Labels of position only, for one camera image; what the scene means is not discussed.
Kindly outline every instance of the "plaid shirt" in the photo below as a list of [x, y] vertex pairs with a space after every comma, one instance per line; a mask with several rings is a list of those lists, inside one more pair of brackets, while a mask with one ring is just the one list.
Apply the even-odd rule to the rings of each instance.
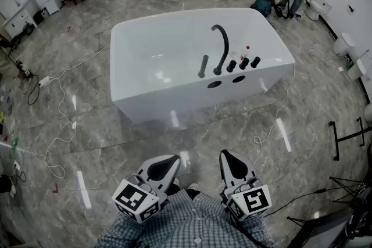
[[[143, 224], [120, 214], [98, 239], [98, 248], [124, 247], [256, 247], [231, 223], [223, 205], [185, 190], [168, 196], [169, 204]], [[242, 222], [243, 228], [267, 247], [275, 247], [262, 216]]]

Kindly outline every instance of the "wall outlet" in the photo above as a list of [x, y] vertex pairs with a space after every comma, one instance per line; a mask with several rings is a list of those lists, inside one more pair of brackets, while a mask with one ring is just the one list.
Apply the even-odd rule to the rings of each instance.
[[21, 166], [19, 165], [19, 163], [16, 160], [14, 161], [14, 169], [21, 172]]
[[41, 81], [39, 81], [39, 86], [42, 87], [47, 85], [50, 82], [50, 80], [51, 80], [50, 76], [43, 78]]

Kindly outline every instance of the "black bathtub spout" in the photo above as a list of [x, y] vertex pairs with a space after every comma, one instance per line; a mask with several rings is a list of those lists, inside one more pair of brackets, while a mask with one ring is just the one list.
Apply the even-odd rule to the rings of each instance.
[[228, 38], [227, 38], [227, 34], [226, 34], [225, 29], [222, 28], [221, 25], [218, 25], [218, 24], [213, 25], [211, 29], [212, 29], [213, 31], [214, 31], [215, 29], [220, 30], [220, 31], [221, 31], [221, 34], [222, 34], [222, 37], [223, 37], [223, 41], [224, 41], [224, 43], [225, 43], [225, 49], [224, 49], [224, 51], [223, 51], [223, 55], [222, 55], [222, 57], [221, 57], [220, 63], [219, 63], [219, 65], [218, 65], [218, 66], [213, 70], [214, 74], [215, 74], [216, 76], [219, 76], [219, 75], [221, 74], [221, 72], [222, 72], [222, 71], [221, 71], [221, 69], [222, 69], [222, 65], [223, 65], [223, 63], [225, 62], [226, 57], [227, 57], [227, 54], [228, 54]]
[[205, 77], [205, 68], [207, 67], [208, 63], [208, 55], [203, 56], [203, 61], [202, 61], [202, 66], [200, 68], [200, 72], [198, 73], [199, 78], [204, 78]]

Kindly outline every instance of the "tile floor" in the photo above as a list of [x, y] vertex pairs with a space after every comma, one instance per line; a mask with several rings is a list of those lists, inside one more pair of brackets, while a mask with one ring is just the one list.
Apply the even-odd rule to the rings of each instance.
[[[85, 0], [46, 19], [33, 34], [22, 40], [14, 52], [40, 78], [59, 76], [63, 70], [97, 53], [110, 43], [110, 29], [117, 23], [164, 12], [210, 8], [248, 8], [254, 0]], [[341, 66], [331, 49], [334, 42], [320, 21], [307, 17], [284, 20], [272, 14], [269, 22], [293, 56], [313, 47]], [[255, 135], [265, 139], [275, 113], [286, 95], [292, 74], [280, 80], [266, 94], [211, 106], [179, 117], [173, 128], [169, 119], [132, 125], [112, 104], [109, 85], [109, 48], [61, 79], [66, 91], [60, 109], [76, 123], [77, 135], [70, 143], [56, 141], [51, 147], [51, 164], [60, 164], [66, 177], [58, 179], [35, 157], [24, 155], [27, 182], [17, 186], [17, 195], [0, 196], [3, 228], [26, 242], [38, 240], [43, 247], [93, 247], [95, 239], [110, 225], [118, 210], [110, 197], [119, 182], [146, 159], [160, 154], [182, 154], [189, 163], [179, 172], [181, 186], [198, 182], [201, 189], [219, 199], [222, 190], [219, 152], [232, 149], [255, 160], [260, 147]], [[37, 102], [29, 106], [27, 95], [13, 82], [2, 83], [2, 106], [11, 89], [13, 112], [5, 117], [8, 144], [19, 138], [18, 150], [1, 146], [1, 166], [12, 172], [12, 160], [20, 161], [22, 149], [31, 147], [43, 158], [56, 138], [69, 139], [71, 125], [58, 113], [62, 91], [58, 82], [41, 88]], [[334, 186], [329, 176], [361, 179], [367, 171], [366, 147], [358, 138], [340, 145], [341, 159], [333, 161], [328, 122], [335, 120], [339, 135], [357, 130], [355, 121], [366, 105], [362, 89], [345, 72], [318, 52], [304, 51], [296, 76], [278, 118], [285, 132], [274, 126], [263, 155], [257, 162], [264, 184], [268, 184], [276, 210], [299, 195]], [[285, 138], [291, 146], [287, 150]], [[60, 169], [54, 168], [61, 175]], [[91, 209], [82, 199], [77, 180], [81, 171]], [[58, 193], [53, 193], [58, 185]], [[342, 191], [304, 197], [266, 219], [267, 227], [285, 247], [299, 228], [286, 217], [309, 219], [339, 209], [332, 203]]]

